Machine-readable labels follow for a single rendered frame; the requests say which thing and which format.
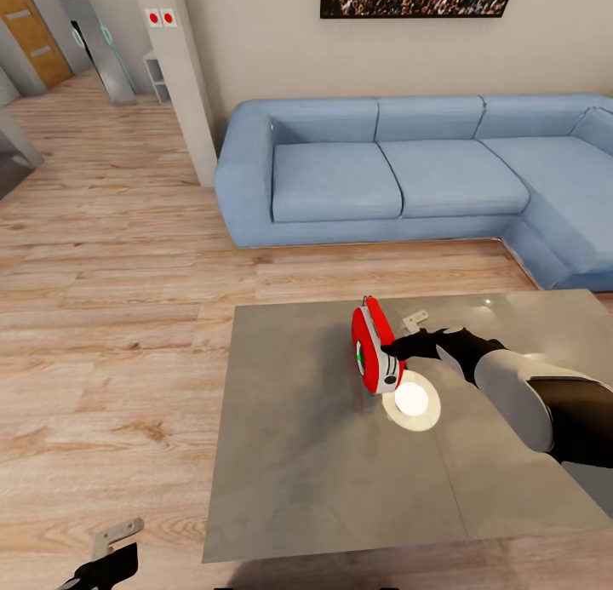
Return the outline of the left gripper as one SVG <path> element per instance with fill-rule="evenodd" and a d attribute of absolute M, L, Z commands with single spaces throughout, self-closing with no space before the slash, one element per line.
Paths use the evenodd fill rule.
<path fill-rule="evenodd" d="M 74 576 L 79 576 L 92 569 L 103 569 L 107 573 L 109 581 L 107 590 L 112 590 L 115 584 L 132 577 L 137 572 L 137 542 L 119 548 L 114 553 L 110 553 L 108 556 L 100 558 L 95 562 L 89 562 L 77 567 Z"/>

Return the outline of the radio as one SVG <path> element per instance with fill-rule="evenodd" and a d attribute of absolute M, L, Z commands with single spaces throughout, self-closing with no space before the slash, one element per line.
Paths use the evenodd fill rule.
<path fill-rule="evenodd" d="M 383 352 L 381 347 L 396 340 L 377 299 L 365 296 L 353 312 L 352 339 L 358 369 L 369 392 L 392 393 L 401 384 L 406 361 Z"/>

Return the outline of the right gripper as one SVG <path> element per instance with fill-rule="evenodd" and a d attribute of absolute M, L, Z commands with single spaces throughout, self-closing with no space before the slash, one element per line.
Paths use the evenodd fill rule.
<path fill-rule="evenodd" d="M 421 341 L 426 334 L 428 334 L 428 331 L 425 328 L 420 328 L 420 332 L 396 339 L 392 342 L 392 345 L 383 346 L 381 350 L 399 361 L 406 361 L 411 356 L 426 358 L 427 355 L 421 349 Z"/>

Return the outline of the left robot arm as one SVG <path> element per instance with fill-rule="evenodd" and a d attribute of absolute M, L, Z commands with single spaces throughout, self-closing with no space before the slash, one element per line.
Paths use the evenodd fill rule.
<path fill-rule="evenodd" d="M 135 518 L 96 533 L 91 562 L 77 567 L 74 577 L 55 590 L 112 590 L 132 577 L 138 570 L 137 542 L 118 550 L 111 544 L 140 533 L 144 526 L 142 518 Z"/>

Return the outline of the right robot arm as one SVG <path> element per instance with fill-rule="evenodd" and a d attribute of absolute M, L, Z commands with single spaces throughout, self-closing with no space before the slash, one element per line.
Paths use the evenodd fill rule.
<path fill-rule="evenodd" d="M 531 450 L 548 453 L 613 519 L 613 389 L 505 349 L 465 327 L 428 334 L 420 311 L 400 324 L 404 337 L 383 352 L 441 359 L 491 401 Z"/>

